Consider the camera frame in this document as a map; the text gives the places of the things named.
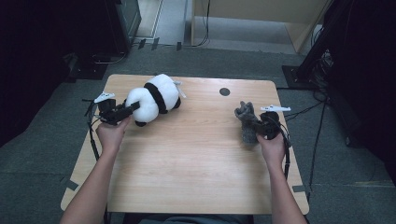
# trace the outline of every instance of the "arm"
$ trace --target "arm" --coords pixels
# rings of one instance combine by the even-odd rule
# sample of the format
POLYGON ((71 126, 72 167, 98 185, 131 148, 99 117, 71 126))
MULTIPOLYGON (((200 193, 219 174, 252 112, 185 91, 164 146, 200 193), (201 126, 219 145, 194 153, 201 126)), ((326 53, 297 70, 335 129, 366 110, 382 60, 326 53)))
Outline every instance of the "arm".
POLYGON ((101 223, 103 220, 111 173, 129 120, 123 120, 118 126, 102 123, 96 129, 102 155, 67 206, 61 223, 101 223))
POLYGON ((273 223, 306 223, 283 174, 285 147, 282 134, 272 140, 266 140, 257 134, 257 139, 262 145, 262 155, 270 174, 273 223))

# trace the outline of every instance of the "person's left arm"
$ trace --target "person's left arm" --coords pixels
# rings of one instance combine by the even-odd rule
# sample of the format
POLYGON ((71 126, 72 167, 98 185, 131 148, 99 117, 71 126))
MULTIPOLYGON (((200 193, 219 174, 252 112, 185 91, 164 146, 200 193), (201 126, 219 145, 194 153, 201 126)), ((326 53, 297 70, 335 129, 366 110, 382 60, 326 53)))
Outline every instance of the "person's left arm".
POLYGON ((80 190, 67 206, 61 223, 101 223, 106 209, 107 194, 114 162, 129 118, 117 126, 102 123, 96 132, 102 145, 102 155, 80 190))

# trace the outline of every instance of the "black stripe on panda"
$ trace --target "black stripe on panda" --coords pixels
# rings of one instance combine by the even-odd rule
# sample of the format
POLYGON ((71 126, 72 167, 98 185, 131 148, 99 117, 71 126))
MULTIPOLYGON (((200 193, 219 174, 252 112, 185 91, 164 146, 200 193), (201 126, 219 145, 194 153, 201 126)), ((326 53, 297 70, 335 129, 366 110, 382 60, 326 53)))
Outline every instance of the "black stripe on panda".
POLYGON ((163 99, 163 95, 158 91, 158 88, 150 82, 147 82, 144 88, 148 89, 149 93, 151 93, 152 98, 154 98, 155 103, 157 104, 158 109, 160 110, 159 113, 160 114, 168 113, 168 111, 166 110, 165 100, 163 99))

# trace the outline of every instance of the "wooden desk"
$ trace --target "wooden desk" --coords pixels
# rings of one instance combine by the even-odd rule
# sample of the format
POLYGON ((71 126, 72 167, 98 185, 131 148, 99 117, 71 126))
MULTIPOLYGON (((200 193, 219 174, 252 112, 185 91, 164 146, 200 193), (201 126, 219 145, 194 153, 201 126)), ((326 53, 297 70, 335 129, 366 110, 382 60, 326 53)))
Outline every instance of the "wooden desk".
MULTIPOLYGON (((192 45, 195 33, 194 17, 206 17, 207 1, 192 0, 192 45)), ((285 22, 294 49, 300 52, 330 3, 331 0, 211 0, 209 17, 285 22)))
MULTIPOLYGON (((142 87, 149 78, 113 75, 105 91, 116 93, 121 103, 129 90, 142 87)), ((261 106, 279 105, 275 84, 199 77, 173 80, 183 82, 181 89, 187 98, 181 99, 179 109, 160 115, 145 127, 131 122, 114 167, 108 211, 271 214, 269 175, 261 147, 243 144, 241 122, 233 111, 241 100, 252 102, 257 116, 261 106), (221 88, 229 89, 230 95, 222 96, 221 88)), ((282 114, 280 119, 285 124, 282 114)), ((290 161, 290 187, 301 186, 292 149, 290 161)), ((87 135, 71 180, 81 186, 94 164, 87 135)), ((66 190, 62 209, 76 191, 66 190)), ((305 193, 293 194, 302 212, 308 213, 305 193)))

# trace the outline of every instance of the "gray plush toy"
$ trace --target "gray plush toy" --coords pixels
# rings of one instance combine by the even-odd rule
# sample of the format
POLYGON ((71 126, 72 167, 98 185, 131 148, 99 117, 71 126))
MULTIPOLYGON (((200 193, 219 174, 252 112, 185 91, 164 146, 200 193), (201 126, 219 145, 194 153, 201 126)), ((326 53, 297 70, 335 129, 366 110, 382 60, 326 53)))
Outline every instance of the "gray plush toy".
POLYGON ((253 123, 259 120, 254 115, 253 104, 251 102, 245 104, 245 102, 241 101, 241 107, 236 108, 234 113, 236 117, 242 122, 242 140, 244 143, 258 143, 253 123))

